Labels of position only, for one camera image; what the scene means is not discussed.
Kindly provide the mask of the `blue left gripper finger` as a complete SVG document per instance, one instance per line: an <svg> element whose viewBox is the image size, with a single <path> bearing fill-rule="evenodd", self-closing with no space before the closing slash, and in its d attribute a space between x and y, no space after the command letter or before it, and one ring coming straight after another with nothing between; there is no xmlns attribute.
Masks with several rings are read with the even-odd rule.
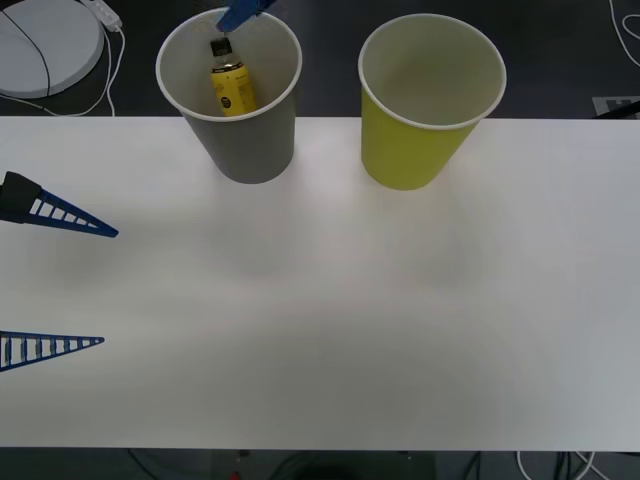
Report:
<svg viewBox="0 0 640 480"><path fill-rule="evenodd" d="M1 183L1 220L103 237L119 234L117 229L87 211L11 171L6 172Z"/></svg>
<svg viewBox="0 0 640 480"><path fill-rule="evenodd" d="M1 332L1 371L10 371L103 344L104 337Z"/></svg>

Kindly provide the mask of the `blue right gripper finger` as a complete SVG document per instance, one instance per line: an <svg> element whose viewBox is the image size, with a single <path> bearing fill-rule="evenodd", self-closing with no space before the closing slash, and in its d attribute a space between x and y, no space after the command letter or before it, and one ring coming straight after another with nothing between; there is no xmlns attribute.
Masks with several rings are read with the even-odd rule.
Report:
<svg viewBox="0 0 640 480"><path fill-rule="evenodd" d="M233 0L227 11L217 22L221 32L233 32L253 17L264 13L275 0Z"/></svg>

